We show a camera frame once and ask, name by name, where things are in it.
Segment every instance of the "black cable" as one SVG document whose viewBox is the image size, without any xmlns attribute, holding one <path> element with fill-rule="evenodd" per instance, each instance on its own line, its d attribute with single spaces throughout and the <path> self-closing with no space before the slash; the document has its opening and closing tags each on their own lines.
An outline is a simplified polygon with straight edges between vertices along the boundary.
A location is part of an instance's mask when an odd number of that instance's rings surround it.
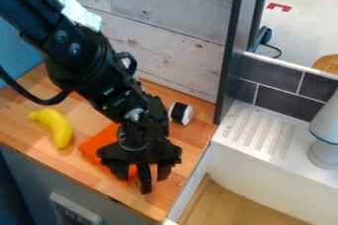
<svg viewBox="0 0 338 225">
<path fill-rule="evenodd" d="M 12 77 L 2 68 L 0 65 L 0 78 L 2 78 L 7 85 L 9 85 L 11 88 L 13 88 L 17 93 L 24 96 L 28 100 L 42 105 L 42 106 L 52 106 L 61 103 L 64 99 L 67 98 L 67 96 L 70 94 L 69 91 L 61 91 L 56 96 L 48 99 L 48 100 L 42 100 L 30 92 L 28 92 L 25 88 L 23 88 L 21 85 L 19 85 Z"/>
<path fill-rule="evenodd" d="M 272 49 L 276 50 L 278 52 L 278 55 L 276 56 L 271 56 L 271 58 L 279 58 L 281 55 L 282 55 L 282 51 L 280 49 L 278 49 L 277 47 L 274 47 L 272 45 L 269 45 L 269 44 L 265 44 L 265 43 L 262 43 L 263 45 L 267 46 L 267 47 L 271 47 Z"/>
</svg>

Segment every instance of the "red sign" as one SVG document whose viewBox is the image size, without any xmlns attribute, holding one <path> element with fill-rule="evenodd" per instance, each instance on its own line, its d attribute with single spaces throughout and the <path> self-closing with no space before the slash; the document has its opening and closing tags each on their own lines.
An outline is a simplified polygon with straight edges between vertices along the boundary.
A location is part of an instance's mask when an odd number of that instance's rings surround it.
<svg viewBox="0 0 338 225">
<path fill-rule="evenodd" d="M 283 12 L 288 12 L 292 7 L 291 6 L 286 6 L 286 5 L 281 5 L 281 4 L 277 4 L 277 3 L 270 3 L 267 6 L 267 9 L 275 9 L 276 7 L 278 8 L 282 8 Z"/>
</svg>

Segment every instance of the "gray tile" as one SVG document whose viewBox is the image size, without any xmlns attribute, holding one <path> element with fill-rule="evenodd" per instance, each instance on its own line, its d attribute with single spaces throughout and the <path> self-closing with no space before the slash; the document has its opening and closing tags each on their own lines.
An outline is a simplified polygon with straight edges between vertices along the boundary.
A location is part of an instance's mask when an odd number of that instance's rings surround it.
<svg viewBox="0 0 338 225">
<path fill-rule="evenodd" d="M 338 81 L 336 80 L 305 73 L 299 93 L 322 102 L 327 102 L 337 87 Z"/>
<path fill-rule="evenodd" d="M 262 86 L 258 89 L 255 105 L 308 122 L 324 106 L 323 103 Z"/>
<path fill-rule="evenodd" d="M 301 78 L 301 71 L 243 57 L 239 77 L 295 93 Z"/>
<path fill-rule="evenodd" d="M 253 104 L 257 84 L 237 79 L 235 87 L 235 99 L 244 103 Z"/>
</svg>

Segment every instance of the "white wooden wall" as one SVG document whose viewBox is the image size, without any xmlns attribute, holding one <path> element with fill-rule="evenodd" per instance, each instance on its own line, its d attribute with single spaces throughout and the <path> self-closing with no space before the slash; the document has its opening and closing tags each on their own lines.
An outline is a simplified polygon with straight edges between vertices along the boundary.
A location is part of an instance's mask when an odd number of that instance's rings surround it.
<svg viewBox="0 0 338 225">
<path fill-rule="evenodd" d="M 78 0 L 138 75 L 215 102 L 232 0 Z"/>
</svg>

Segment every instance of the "wooden table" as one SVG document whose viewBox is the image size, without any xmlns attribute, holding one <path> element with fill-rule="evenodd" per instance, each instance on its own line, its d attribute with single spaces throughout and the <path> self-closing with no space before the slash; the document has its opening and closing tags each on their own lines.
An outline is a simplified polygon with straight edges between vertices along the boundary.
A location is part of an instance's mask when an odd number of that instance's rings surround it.
<svg viewBox="0 0 338 225">
<path fill-rule="evenodd" d="M 58 91 L 48 80 L 43 65 L 24 75 L 18 82 L 41 98 L 52 97 Z M 158 95 L 167 108 L 176 101 L 190 104 L 194 108 L 194 118 L 188 126 L 170 123 L 169 139 L 182 147 L 183 163 L 173 168 L 167 181 L 154 182 L 151 194 L 140 194 L 136 183 L 129 187 L 122 185 L 91 164 L 77 150 L 76 147 L 82 141 L 111 122 L 74 93 L 63 103 L 53 106 L 67 115 L 74 131 L 73 142 L 65 149 L 57 150 L 52 144 L 50 130 L 41 123 L 28 119 L 30 111 L 42 107 L 19 96 L 10 88 L 0 90 L 0 142 L 86 188 L 120 201 L 153 221 L 162 221 L 215 131 L 215 125 L 211 123 L 214 105 L 146 81 L 142 83 L 145 90 Z M 155 168 L 152 168 L 152 178 L 156 179 L 153 169 Z"/>
</svg>

